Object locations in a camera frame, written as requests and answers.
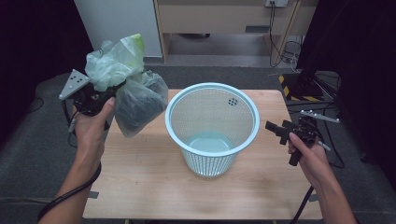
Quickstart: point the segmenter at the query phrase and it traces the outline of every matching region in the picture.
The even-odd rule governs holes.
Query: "gray floor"
[[[289,41],[299,41],[291,36]],[[148,63],[159,66],[270,66],[269,52],[262,35],[172,35],[168,59],[165,63]],[[299,46],[289,42],[285,50],[299,52]],[[290,63],[280,63],[277,68],[290,68]]]
[[[281,63],[276,68],[269,64],[267,46],[260,35],[211,35],[202,38],[197,35],[174,35],[170,55],[166,63],[147,63],[146,66],[163,75],[172,87],[189,85],[188,81],[201,81],[198,77],[217,78],[224,82],[240,85],[241,88],[270,88],[280,90],[277,75],[292,73],[294,63]],[[287,51],[298,53],[298,46],[290,44]],[[321,75],[336,82],[335,73],[323,71]],[[41,83],[36,95],[44,100],[43,106],[27,114],[18,130],[5,148],[0,150],[0,223],[35,223],[35,217],[42,205],[17,198],[49,200],[62,184],[73,157],[74,149],[67,145],[67,130],[63,126],[64,116],[57,99],[60,86],[66,75],[57,76]],[[301,109],[320,109],[323,105],[297,105],[287,101],[293,121]],[[40,105],[33,102],[32,107]],[[337,109],[331,109],[327,116],[335,118]],[[345,169],[334,172],[349,199],[352,210],[361,223],[395,223],[396,193],[375,164],[360,162],[360,150],[351,133],[344,125],[329,124],[332,139],[346,164]],[[335,154],[329,153],[329,160],[340,164]],[[13,202],[5,203],[12,198]],[[134,220],[136,224],[180,223],[180,221]],[[116,219],[84,219],[83,223],[124,223]],[[257,221],[207,221],[206,224],[269,224],[272,220]],[[289,223],[278,220],[277,223]],[[323,223],[321,220],[302,220],[298,223]]]

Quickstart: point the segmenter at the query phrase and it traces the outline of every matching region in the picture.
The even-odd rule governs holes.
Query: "yellow and black warning label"
[[[283,92],[285,94],[286,100],[292,100],[292,101],[324,101],[323,96],[310,96],[310,95],[293,95],[292,92],[290,92],[290,86],[288,86],[288,83],[285,81],[285,78],[283,76],[279,76],[279,82],[280,85],[282,86]]]

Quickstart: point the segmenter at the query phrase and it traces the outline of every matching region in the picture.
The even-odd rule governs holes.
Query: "wooden table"
[[[169,91],[169,99],[178,90]],[[92,186],[85,218],[292,219],[310,185],[300,167],[289,165],[287,147],[264,128],[267,120],[290,120],[280,91],[244,91],[260,111],[261,127],[231,168],[215,178],[196,175],[165,128],[164,113],[133,138],[113,120]],[[300,219],[321,219],[318,202]]]

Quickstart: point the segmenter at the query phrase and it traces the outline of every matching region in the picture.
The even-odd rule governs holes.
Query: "basket rim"
[[[238,147],[235,147],[231,150],[227,150],[224,152],[204,152],[201,150],[197,150],[195,148],[192,148],[185,143],[183,143],[175,134],[175,132],[172,129],[171,121],[170,121],[170,116],[171,112],[173,111],[173,108],[177,104],[179,100],[181,100],[184,96],[187,94],[190,94],[194,91],[200,91],[200,90],[207,90],[207,89],[217,89],[217,90],[223,90],[223,91],[228,91],[231,92],[244,101],[246,101],[247,105],[250,108],[250,111],[253,116],[253,129],[250,132],[250,135],[248,136],[247,140],[239,145]],[[165,126],[166,130],[168,131],[169,135],[172,137],[172,139],[180,146],[182,149],[189,151],[190,153],[199,155],[199,156],[204,156],[204,157],[225,157],[225,156],[230,156],[235,153],[238,153],[239,151],[245,149],[250,143],[254,140],[256,137],[259,129],[260,129],[260,115],[259,115],[259,110],[257,109],[257,106],[254,104],[254,102],[248,97],[244,92],[238,90],[235,87],[232,87],[230,85],[218,83],[218,82],[204,82],[204,83],[199,83],[195,84],[192,86],[187,87],[184,90],[181,90],[178,92],[174,98],[169,102],[168,107],[166,108],[165,112]]]

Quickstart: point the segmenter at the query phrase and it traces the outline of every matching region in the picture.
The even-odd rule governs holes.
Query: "electrical outlet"
[[[289,0],[265,0],[266,7],[286,7]]]

